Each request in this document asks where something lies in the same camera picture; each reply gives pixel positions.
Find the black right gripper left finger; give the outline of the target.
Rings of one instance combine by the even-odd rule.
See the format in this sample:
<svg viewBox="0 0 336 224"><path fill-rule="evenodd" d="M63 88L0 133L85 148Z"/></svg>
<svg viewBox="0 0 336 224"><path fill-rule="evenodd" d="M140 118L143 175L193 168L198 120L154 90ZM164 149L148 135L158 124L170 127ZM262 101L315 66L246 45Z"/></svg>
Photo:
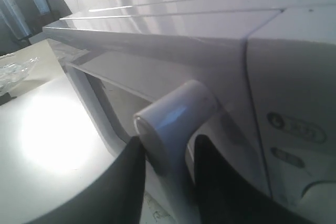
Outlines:
<svg viewBox="0 0 336 224"><path fill-rule="evenodd" d="M33 223L140 223L146 178L145 149L138 136L81 193Z"/></svg>

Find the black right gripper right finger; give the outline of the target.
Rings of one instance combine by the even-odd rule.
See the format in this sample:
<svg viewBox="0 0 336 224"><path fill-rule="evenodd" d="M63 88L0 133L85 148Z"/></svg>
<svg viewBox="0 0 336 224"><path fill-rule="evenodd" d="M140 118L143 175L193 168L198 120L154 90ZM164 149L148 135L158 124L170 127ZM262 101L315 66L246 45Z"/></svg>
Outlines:
<svg viewBox="0 0 336 224"><path fill-rule="evenodd" d="M195 139L194 176L202 223L309 223L250 185L203 134Z"/></svg>

